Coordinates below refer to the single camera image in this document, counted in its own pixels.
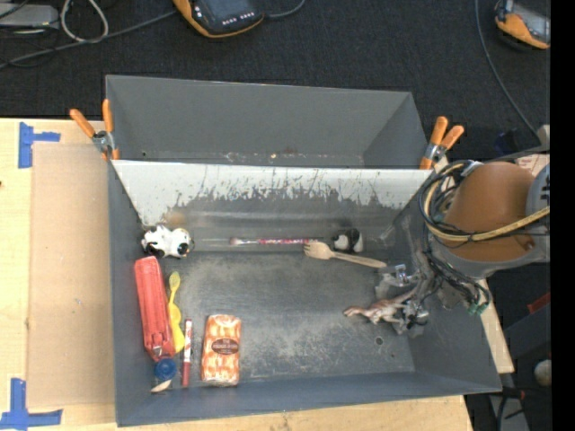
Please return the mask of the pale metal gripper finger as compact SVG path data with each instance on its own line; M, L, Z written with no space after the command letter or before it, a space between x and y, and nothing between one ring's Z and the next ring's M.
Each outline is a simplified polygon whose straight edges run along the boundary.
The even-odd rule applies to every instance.
M408 300L394 315L392 327L400 336L421 336L429 321L429 311L417 301Z
M418 273L409 274L404 264L387 266L376 271L377 284L375 295L377 298L391 298L405 294L417 288L419 284Z

